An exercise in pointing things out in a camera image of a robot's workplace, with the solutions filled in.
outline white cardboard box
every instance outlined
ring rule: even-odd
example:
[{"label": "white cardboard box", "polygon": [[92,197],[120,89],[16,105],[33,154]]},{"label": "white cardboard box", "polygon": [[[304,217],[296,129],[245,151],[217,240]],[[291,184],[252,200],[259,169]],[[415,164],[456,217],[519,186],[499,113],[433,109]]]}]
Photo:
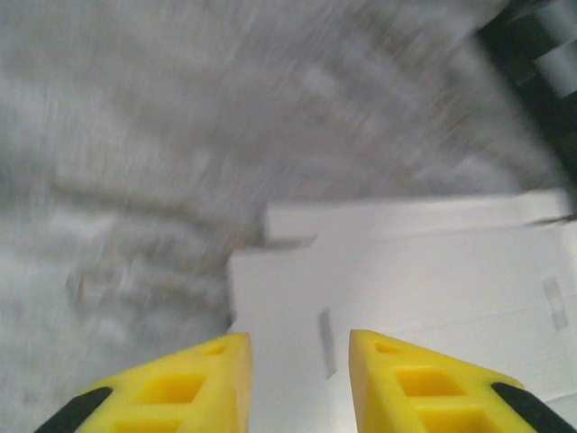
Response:
[{"label": "white cardboard box", "polygon": [[532,224],[568,215],[558,192],[275,209],[274,240],[316,240],[230,262],[233,329],[254,350],[251,433],[356,431],[352,328],[510,374],[577,424],[577,228]]}]

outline gray carpet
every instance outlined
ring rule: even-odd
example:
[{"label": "gray carpet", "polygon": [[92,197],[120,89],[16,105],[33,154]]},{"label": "gray carpet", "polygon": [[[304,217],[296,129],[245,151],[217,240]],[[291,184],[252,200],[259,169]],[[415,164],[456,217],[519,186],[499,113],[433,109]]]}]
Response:
[{"label": "gray carpet", "polygon": [[564,185],[470,39],[501,3],[1,2],[3,431],[225,332],[269,201]]}]

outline square hole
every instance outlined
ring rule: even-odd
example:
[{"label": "square hole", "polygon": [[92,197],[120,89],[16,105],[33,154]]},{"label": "square hole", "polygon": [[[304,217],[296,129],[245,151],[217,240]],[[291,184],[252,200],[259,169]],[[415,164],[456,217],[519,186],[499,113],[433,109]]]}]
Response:
[{"label": "square hole", "polygon": [[225,345],[212,345],[210,347],[207,347],[205,350],[203,350],[202,355],[205,355],[205,356],[222,355],[224,353],[225,349],[226,349]]},{"label": "square hole", "polygon": [[180,421],[133,419],[117,421],[114,433],[177,433]]},{"label": "square hole", "polygon": [[167,374],[152,379],[138,393],[135,403],[184,404],[192,402],[205,382],[202,374]]},{"label": "square hole", "polygon": [[459,383],[438,367],[408,367],[395,370],[397,380],[408,397],[464,395]]},{"label": "square hole", "polygon": [[377,352],[380,354],[397,354],[399,352],[396,347],[385,345],[381,343],[381,341],[375,341],[375,349],[377,349]]},{"label": "square hole", "polygon": [[502,433],[481,408],[420,410],[428,433]]}]

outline black object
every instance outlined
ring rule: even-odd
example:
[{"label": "black object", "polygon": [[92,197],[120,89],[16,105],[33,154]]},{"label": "black object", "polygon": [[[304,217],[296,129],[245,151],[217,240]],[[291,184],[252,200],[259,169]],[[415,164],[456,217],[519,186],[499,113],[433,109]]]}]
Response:
[{"label": "black object", "polygon": [[511,0],[476,36],[577,181],[577,1]]},{"label": "black object", "polygon": [[112,388],[98,388],[75,397],[34,433],[74,433],[110,394]]},{"label": "black object", "polygon": [[520,390],[506,383],[493,383],[491,388],[536,433],[577,433],[569,423],[553,412],[531,392]]}]

